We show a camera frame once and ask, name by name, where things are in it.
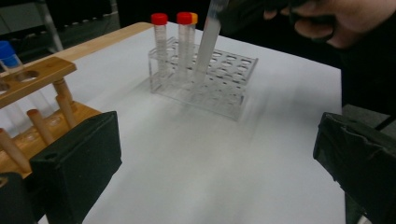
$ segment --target red cap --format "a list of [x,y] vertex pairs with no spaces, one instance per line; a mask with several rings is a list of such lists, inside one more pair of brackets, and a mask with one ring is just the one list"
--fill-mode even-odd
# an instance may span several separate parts
[[190,12],[179,12],[177,13],[177,23],[182,25],[190,25],[192,17]]
[[191,25],[198,22],[198,15],[192,12],[177,13],[177,23],[181,25]]
[[151,15],[151,23],[154,25],[166,25],[168,16],[165,13],[154,13]]

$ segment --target red screw cap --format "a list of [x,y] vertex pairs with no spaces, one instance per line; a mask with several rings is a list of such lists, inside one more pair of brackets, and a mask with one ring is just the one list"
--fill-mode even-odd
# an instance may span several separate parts
[[151,23],[154,25],[166,25],[168,16],[165,13],[154,13],[151,15]]

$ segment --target black sleeve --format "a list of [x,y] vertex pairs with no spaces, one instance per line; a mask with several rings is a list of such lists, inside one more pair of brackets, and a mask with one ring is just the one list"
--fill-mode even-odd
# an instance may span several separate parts
[[343,105],[396,114],[396,13],[339,54],[344,66]]

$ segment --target test tube rack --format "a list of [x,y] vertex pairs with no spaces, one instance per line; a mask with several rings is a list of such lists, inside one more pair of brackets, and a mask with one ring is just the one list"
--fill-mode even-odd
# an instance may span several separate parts
[[148,53],[151,92],[238,120],[246,104],[248,81],[258,59],[215,49],[205,80],[197,85],[193,67],[199,45],[194,45],[191,66],[183,75],[178,69],[177,46],[177,39],[168,39],[165,71],[159,71],[162,66],[157,49]]
[[[73,100],[64,77],[76,70],[77,68],[73,63],[57,57],[50,57],[24,68],[24,71],[30,74],[28,81],[20,80],[13,76],[13,74],[5,76],[2,78],[4,82],[1,85],[3,93],[0,94],[0,108],[13,104],[24,96],[52,84],[58,94],[56,98],[61,108],[50,116],[57,116],[60,118],[60,122],[54,126],[48,126],[50,134],[56,140],[67,133],[73,126],[81,123],[84,119],[101,113]],[[38,137],[33,140],[26,140],[23,138],[26,133],[31,132],[36,132]],[[18,147],[27,160],[30,160],[34,155],[47,147],[47,143],[43,140],[43,137],[40,135],[35,125],[24,133],[20,133],[13,137],[12,142]],[[4,149],[0,148],[0,173],[5,172],[16,172],[23,177],[30,174],[25,173],[17,163],[8,156]]]

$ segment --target clear acrylic rack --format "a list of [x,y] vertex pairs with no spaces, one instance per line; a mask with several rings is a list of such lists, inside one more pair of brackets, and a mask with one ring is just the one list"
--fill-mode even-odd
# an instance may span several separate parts
[[187,69],[178,68],[178,41],[167,41],[165,62],[159,62],[157,50],[149,52],[149,80],[153,93],[194,105],[238,120],[247,100],[247,85],[258,59],[215,49],[202,84],[195,84],[194,64],[199,45],[194,46]]

